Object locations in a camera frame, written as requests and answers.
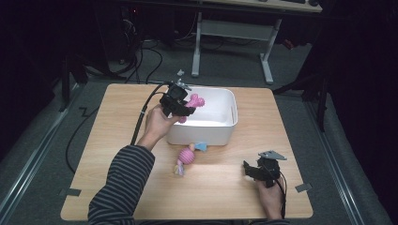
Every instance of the white container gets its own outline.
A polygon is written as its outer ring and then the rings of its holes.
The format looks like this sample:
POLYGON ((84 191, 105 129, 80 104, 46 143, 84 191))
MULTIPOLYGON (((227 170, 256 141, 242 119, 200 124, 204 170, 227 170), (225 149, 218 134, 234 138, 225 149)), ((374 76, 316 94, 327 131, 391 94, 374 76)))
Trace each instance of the white container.
POLYGON ((227 89, 191 87, 185 100, 191 94, 198 94, 205 100, 203 107, 187 117, 184 124, 176 122, 167 134, 170 144, 206 143, 226 145, 237 124, 237 103, 234 94, 227 89))

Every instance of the striped sleeve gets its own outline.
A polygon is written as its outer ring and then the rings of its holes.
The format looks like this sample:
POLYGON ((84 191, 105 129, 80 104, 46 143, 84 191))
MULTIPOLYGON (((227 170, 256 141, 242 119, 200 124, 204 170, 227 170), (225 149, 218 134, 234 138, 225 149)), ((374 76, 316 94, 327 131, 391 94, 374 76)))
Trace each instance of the striped sleeve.
POLYGON ((89 205, 88 224, 134 224, 132 217, 152 171, 155 157, 128 145, 112 161, 105 186, 89 205))
POLYGON ((289 225, 290 221, 285 219, 275 219, 265 222, 263 225, 289 225))

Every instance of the person's hand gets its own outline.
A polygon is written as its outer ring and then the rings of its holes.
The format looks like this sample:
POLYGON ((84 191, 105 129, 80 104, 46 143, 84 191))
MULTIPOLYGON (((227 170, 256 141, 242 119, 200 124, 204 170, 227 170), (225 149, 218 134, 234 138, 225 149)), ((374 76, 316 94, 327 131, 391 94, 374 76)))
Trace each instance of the person's hand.
POLYGON ((161 105, 155 106, 146 115, 145 133, 137 145, 143 146, 149 151, 164 137, 172 125, 180 119, 180 116, 168 118, 164 115, 161 105))
MULTIPOLYGON (((283 187, 283 179, 279 178, 279 183, 283 187)), ((266 211, 267 219, 281 219, 282 191, 278 184, 266 188, 265 181, 255 181, 260 193, 260 203, 266 211)))

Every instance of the black tape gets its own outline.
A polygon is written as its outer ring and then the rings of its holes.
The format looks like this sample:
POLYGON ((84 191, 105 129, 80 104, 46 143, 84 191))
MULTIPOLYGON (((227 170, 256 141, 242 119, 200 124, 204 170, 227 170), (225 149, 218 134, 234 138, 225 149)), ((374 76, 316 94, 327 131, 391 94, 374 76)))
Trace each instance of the black tape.
POLYGON ((302 185, 297 186, 296 190, 298 193, 300 193, 301 191, 304 191, 304 190, 307 191, 312 188, 313 188, 313 186, 311 184, 302 184, 302 185))
POLYGON ((67 196, 67 195, 70 195, 70 196, 79 196, 80 195, 80 192, 82 192, 81 190, 79 190, 79 189, 73 189, 73 188, 68 188, 68 189, 66 189, 66 188, 62 188, 61 189, 61 191, 59 191, 59 196, 67 196))

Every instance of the person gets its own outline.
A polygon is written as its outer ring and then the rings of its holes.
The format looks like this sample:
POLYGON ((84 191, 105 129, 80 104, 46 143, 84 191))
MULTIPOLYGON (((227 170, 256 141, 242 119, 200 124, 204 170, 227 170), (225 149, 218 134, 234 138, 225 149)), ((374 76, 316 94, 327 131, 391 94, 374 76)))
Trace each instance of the person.
MULTIPOLYGON (((148 112, 142 138, 135 145, 120 149, 111 163, 105 186, 91 200, 88 224, 135 224, 132 215, 155 163, 151 151, 179 119, 180 116, 165 116, 161 105, 148 112)), ((289 224, 281 217, 279 187, 265 188, 261 181, 256 184, 268 218, 265 224, 289 224)))

